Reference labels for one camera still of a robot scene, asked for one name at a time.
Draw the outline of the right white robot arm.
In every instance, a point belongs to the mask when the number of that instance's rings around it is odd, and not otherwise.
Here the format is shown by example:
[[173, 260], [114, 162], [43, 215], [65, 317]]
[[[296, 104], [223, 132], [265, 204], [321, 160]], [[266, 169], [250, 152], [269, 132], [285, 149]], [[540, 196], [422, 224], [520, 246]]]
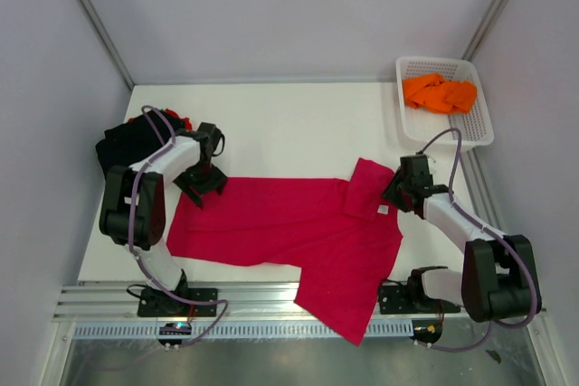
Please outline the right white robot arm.
[[462, 270], [445, 266], [411, 272], [405, 300], [416, 311], [437, 301], [463, 307], [477, 323], [509, 326], [522, 316], [527, 324], [542, 308], [530, 240], [507, 235], [467, 211], [453, 190], [436, 184], [426, 155], [400, 158], [383, 198], [398, 211], [413, 213], [441, 231], [463, 255]]

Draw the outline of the magenta t shirt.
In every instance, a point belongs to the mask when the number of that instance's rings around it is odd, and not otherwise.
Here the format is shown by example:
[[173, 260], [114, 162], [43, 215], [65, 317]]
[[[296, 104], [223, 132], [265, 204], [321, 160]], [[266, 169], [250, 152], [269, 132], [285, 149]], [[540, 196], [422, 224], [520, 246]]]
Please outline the magenta t shirt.
[[366, 159], [348, 180], [232, 177], [203, 207], [180, 198], [166, 244], [175, 257], [299, 268], [295, 303], [359, 345], [402, 243], [382, 198], [393, 178]]

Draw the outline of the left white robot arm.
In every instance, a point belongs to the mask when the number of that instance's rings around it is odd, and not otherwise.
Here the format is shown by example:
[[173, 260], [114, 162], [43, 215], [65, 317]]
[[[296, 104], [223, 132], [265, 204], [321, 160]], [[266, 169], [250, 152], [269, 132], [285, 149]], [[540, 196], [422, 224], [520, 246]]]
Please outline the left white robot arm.
[[222, 131], [210, 123], [197, 130], [171, 131], [157, 151], [130, 165], [109, 169], [100, 208], [100, 232], [125, 247], [146, 278], [139, 296], [140, 316], [181, 316], [193, 299], [186, 273], [169, 253], [165, 189], [176, 184], [198, 208], [203, 196], [221, 194], [228, 178], [212, 163], [225, 146]]

